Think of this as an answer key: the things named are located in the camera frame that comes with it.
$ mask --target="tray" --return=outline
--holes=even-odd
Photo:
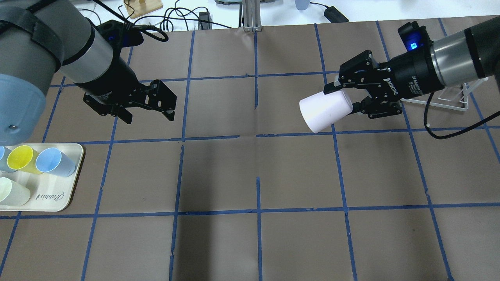
[[[1,177],[9,178],[25,186],[31,192],[28,202],[22,206],[0,204],[0,211],[58,212],[66,208],[77,185],[77,178],[84,158],[84,148],[78,143],[23,143],[38,152],[48,148],[58,148],[76,163],[76,170],[68,177],[49,173],[32,174],[23,171],[0,172]],[[10,150],[21,146],[7,146]]]

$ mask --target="power adapter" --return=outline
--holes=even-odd
[[[199,12],[199,19],[202,21],[198,21],[198,30],[211,30],[212,29],[212,19],[210,18],[209,11],[201,11]]]
[[[334,6],[331,6],[324,10],[324,17],[327,18],[331,23],[348,23],[349,19],[343,15]]]

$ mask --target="wooden board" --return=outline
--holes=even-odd
[[[123,0],[123,4],[132,19],[149,14],[163,8],[162,0]]]

